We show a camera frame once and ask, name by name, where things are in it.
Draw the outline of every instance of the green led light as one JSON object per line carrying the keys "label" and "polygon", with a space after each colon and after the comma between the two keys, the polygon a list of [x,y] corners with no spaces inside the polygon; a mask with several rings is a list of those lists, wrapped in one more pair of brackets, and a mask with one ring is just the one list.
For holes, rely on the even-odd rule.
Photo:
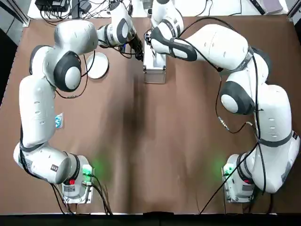
{"label": "green led light", "polygon": [[85,182],[90,182],[91,177],[89,175],[92,174],[92,167],[90,165],[83,165],[83,176]]}
{"label": "green led light", "polygon": [[227,163],[225,166],[224,166],[224,170],[225,170],[225,175],[229,175],[230,173],[232,173],[233,171],[233,164],[231,163]]}

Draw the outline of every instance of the gray band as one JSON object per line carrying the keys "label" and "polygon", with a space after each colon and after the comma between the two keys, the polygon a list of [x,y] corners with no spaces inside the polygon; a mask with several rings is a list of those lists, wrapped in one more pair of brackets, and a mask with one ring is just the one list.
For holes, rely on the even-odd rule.
{"label": "gray band", "polygon": [[150,34],[150,39],[157,40],[161,44],[169,47],[169,49],[171,49],[171,48],[178,49],[178,50],[186,53],[187,57],[183,58],[180,56],[175,56],[174,54],[171,55],[172,54],[171,52],[161,53],[161,54],[167,54],[170,56],[174,56],[175,58],[186,60],[186,61],[196,61],[197,60],[197,57],[198,57],[197,52],[195,51],[195,49],[192,46],[174,42],[174,39],[167,40],[166,38],[163,37],[163,35],[158,27],[156,27],[154,30],[152,30],[152,32]]}
{"label": "gray band", "polygon": [[272,61],[271,61],[269,55],[266,54],[265,52],[263,52],[261,49],[254,48],[254,47],[252,47],[252,49],[253,49],[254,53],[260,55],[263,58],[263,60],[265,61],[265,63],[268,65],[269,75],[270,75],[270,73],[272,71]]}
{"label": "gray band", "polygon": [[174,30],[174,27],[173,25],[166,19],[163,19],[162,20],[162,23],[165,23],[167,25],[167,27],[169,28],[169,30],[171,31],[171,34],[173,36],[173,38],[175,38],[175,30]]}
{"label": "gray band", "polygon": [[286,144],[291,139],[292,136],[293,136],[293,131],[291,131],[290,134],[283,140],[268,141],[268,140],[260,139],[260,140],[258,140],[258,143],[262,144],[262,145],[266,145],[268,147],[279,147],[281,145]]}
{"label": "gray band", "polygon": [[250,60],[252,59],[253,55],[254,55],[254,51],[251,48],[251,46],[249,46],[248,53],[246,54],[246,56],[245,56],[244,60],[241,62],[241,64],[234,70],[231,70],[231,71],[227,70],[227,72],[233,73],[233,72],[239,72],[239,71],[244,70],[247,67]]}
{"label": "gray band", "polygon": [[235,100],[238,106],[236,113],[248,115],[254,112],[254,101],[238,83],[227,81],[221,90],[221,97],[223,95],[228,95]]}
{"label": "gray band", "polygon": [[34,56],[36,55],[37,51],[38,51],[40,48],[44,47],[44,46],[48,46],[48,45],[38,45],[38,46],[36,46],[36,47],[33,49],[32,53],[30,54],[30,60],[29,60],[29,74],[31,74],[31,75],[32,75],[32,62],[33,62],[33,58],[34,58]]}
{"label": "gray band", "polygon": [[250,175],[250,177],[252,176],[249,168],[248,168],[248,165],[246,164],[246,159],[244,160],[244,167],[245,167],[245,170],[246,172]]}
{"label": "gray band", "polygon": [[22,124],[21,124],[21,129],[20,129],[20,150],[23,152],[33,152],[34,150],[38,149],[39,147],[41,147],[44,143],[39,144],[39,145],[35,145],[33,147],[24,147],[23,145],[23,128],[22,128]]}
{"label": "gray band", "polygon": [[180,29],[180,26],[177,25],[177,32],[178,32],[178,37],[180,36],[180,33],[181,33],[181,29]]}
{"label": "gray band", "polygon": [[125,44],[127,42],[127,37],[123,37],[123,35],[122,35],[123,26],[126,23],[127,22],[126,22],[125,18],[122,18],[121,21],[119,22],[119,24],[117,25],[117,38],[118,38],[118,41],[122,44]]}

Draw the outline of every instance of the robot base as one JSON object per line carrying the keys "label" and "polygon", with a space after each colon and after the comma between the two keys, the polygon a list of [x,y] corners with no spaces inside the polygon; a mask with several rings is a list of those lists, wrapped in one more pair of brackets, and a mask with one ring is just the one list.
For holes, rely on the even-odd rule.
{"label": "robot base", "polygon": [[[226,171],[229,171],[230,169],[233,170],[235,167],[233,164],[227,163],[223,168],[222,168],[222,181],[224,182],[225,179],[228,176],[225,176]],[[233,179],[233,175],[227,180],[227,182],[224,184],[224,194],[225,194],[225,200],[227,202],[236,202],[236,203],[244,203],[244,202],[249,202],[252,199],[252,193],[254,189],[254,185],[247,184],[243,182],[242,180],[240,181],[243,183],[244,187],[247,188],[246,191],[244,191],[244,194],[238,195],[237,192],[235,191],[236,185],[235,181]]]}
{"label": "robot base", "polygon": [[67,203],[91,203],[93,196],[93,187],[86,187],[82,185],[83,181],[92,181],[92,177],[85,176],[84,173],[94,174],[94,169],[89,165],[88,160],[78,155],[80,169],[79,175],[74,181],[73,185],[62,184],[63,199]]}

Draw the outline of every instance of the white floor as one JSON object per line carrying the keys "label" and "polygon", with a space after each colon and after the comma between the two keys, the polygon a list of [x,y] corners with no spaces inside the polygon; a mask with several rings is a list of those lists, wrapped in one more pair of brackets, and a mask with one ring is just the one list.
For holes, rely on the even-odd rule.
{"label": "white floor", "polygon": [[[95,3],[101,3],[103,0],[93,0]],[[38,8],[34,4],[35,0],[32,0],[28,16],[31,18],[41,18]],[[260,15],[256,8],[249,0],[241,0],[242,2],[242,15]],[[285,0],[279,0],[283,10],[280,14],[286,14],[288,8]],[[146,17],[147,14],[143,10],[142,0],[132,0],[133,4],[133,17]],[[175,0],[176,7],[180,10],[183,16],[195,16],[203,11],[206,0]],[[204,13],[201,16],[207,16],[210,6],[212,4],[210,15],[211,16],[228,16],[233,13],[240,12],[240,0],[209,0]],[[94,10],[98,5],[91,3],[92,8],[90,12]],[[102,7],[98,8],[95,12],[105,8],[108,5],[106,2]],[[110,17],[105,11],[100,13],[100,17]]]}

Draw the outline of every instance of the electronic equipment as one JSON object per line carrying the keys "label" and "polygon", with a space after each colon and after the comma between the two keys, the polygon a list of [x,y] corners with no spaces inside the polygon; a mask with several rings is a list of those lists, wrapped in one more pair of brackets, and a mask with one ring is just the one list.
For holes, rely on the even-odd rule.
{"label": "electronic equipment", "polygon": [[67,12],[69,0],[36,0],[39,11]]}

